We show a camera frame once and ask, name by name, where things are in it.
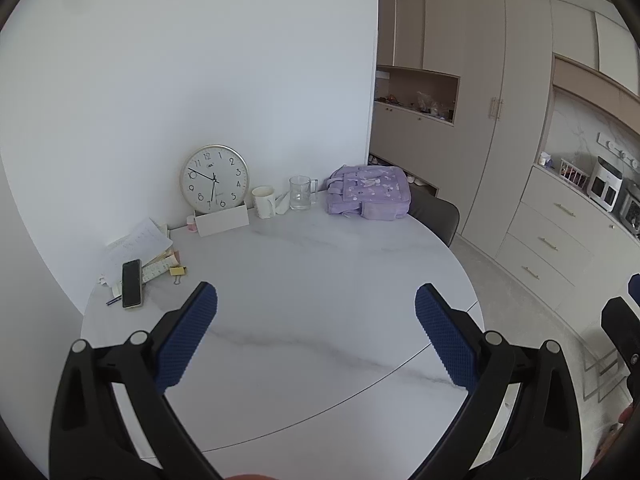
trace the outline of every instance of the wall clock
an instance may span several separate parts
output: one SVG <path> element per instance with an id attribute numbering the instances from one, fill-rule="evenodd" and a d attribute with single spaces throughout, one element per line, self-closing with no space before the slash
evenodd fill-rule
<path id="1" fill-rule="evenodd" d="M 212 144 L 191 155 L 180 172 L 185 200 L 200 213 L 213 213 L 244 203 L 249 170 L 244 159 L 227 146 Z"/>

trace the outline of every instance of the small pink bottle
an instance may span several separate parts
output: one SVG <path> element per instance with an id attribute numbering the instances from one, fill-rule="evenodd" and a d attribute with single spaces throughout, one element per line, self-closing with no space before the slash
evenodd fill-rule
<path id="1" fill-rule="evenodd" d="M 196 225 L 196 217 L 194 215 L 187 216 L 187 231 L 191 233 L 198 232 L 198 226 Z"/>

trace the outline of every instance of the glass mug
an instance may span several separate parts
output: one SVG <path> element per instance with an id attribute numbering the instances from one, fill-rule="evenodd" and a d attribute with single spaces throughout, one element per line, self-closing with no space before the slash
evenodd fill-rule
<path id="1" fill-rule="evenodd" d="M 316 183 L 314 198 L 311 200 L 311 183 Z M 309 209 L 318 200 L 318 179 L 311 180 L 308 176 L 296 175 L 289 179 L 289 206 L 292 209 Z"/>

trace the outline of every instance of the wall switch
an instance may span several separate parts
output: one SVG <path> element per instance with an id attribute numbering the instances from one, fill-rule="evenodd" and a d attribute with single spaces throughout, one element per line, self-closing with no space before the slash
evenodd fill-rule
<path id="1" fill-rule="evenodd" d="M 640 162 L 630 156 L 624 149 L 616 143 L 615 139 L 607 134 L 598 134 L 598 144 L 607 148 L 616 158 L 622 160 L 628 167 L 632 168 L 636 173 L 640 173 Z"/>

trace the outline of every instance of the dish rack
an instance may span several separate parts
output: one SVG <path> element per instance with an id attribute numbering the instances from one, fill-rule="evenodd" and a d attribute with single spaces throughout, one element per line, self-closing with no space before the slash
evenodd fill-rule
<path id="1" fill-rule="evenodd" d="M 560 161 L 560 176 L 571 182 L 575 187 L 583 189 L 589 179 L 589 175 L 583 170 L 576 168 L 572 163 L 564 160 L 564 158 L 561 158 Z"/>

